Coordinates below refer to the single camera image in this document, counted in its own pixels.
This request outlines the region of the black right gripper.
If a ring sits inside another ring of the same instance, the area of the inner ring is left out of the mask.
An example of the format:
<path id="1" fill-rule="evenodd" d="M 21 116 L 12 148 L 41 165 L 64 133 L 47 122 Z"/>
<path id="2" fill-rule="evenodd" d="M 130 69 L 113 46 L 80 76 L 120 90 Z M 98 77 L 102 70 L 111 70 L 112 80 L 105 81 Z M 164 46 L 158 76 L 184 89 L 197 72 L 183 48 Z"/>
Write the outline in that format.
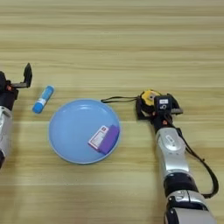
<path id="1" fill-rule="evenodd" d="M 168 94 L 168 96 L 171 98 L 172 110 L 169 112 L 162 111 L 161 113 L 158 113 L 154 108 L 142 109 L 142 102 L 137 98 L 136 118 L 138 120 L 150 122 L 156 132 L 162 128 L 173 128 L 172 116 L 181 115 L 183 113 L 183 109 L 179 108 L 179 103 L 172 94 Z"/>

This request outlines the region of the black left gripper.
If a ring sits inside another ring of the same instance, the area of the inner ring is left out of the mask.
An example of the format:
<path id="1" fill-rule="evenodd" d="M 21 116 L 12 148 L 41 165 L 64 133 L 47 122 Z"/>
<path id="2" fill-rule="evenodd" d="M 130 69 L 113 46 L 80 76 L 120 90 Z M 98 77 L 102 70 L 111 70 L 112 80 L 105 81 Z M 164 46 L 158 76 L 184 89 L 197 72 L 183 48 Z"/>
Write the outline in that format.
<path id="1" fill-rule="evenodd" d="M 0 88 L 0 107 L 8 110 L 13 109 L 15 100 L 18 98 L 20 88 L 29 88 L 32 84 L 32 67 L 28 63 L 24 69 L 24 83 L 12 84 L 7 82 L 3 88 Z"/>

